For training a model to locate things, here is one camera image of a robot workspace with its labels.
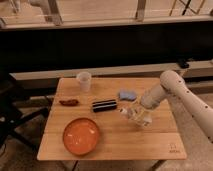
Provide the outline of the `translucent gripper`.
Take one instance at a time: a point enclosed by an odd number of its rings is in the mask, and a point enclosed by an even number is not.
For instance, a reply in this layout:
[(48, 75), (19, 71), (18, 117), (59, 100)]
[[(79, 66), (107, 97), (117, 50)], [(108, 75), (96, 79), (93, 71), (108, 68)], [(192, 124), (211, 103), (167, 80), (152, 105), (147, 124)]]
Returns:
[(147, 126), (152, 123), (150, 111), (145, 109), (139, 103), (133, 104), (133, 119), (140, 126)]

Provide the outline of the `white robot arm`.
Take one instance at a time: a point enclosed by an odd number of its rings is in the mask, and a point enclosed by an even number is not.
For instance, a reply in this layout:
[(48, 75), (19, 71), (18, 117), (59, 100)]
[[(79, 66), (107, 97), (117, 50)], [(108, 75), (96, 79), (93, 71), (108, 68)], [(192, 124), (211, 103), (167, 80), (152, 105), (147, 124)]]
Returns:
[(213, 108), (196, 96), (177, 72), (164, 71), (160, 75), (159, 83), (141, 96), (139, 105), (145, 110), (155, 110), (169, 94), (180, 99), (200, 129), (213, 143)]

